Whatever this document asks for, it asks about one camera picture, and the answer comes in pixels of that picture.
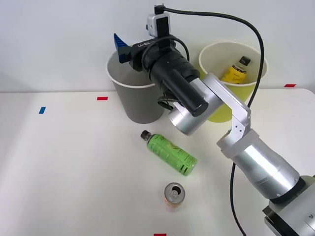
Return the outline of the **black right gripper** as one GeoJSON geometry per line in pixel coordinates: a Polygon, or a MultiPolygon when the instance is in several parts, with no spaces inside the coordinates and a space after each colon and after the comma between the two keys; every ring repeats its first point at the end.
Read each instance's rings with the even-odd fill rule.
{"type": "Polygon", "coordinates": [[[114,43],[120,63],[129,62],[136,71],[153,73],[162,67],[168,68],[178,59],[178,38],[165,36],[134,44],[132,47],[114,34],[114,43]]]}

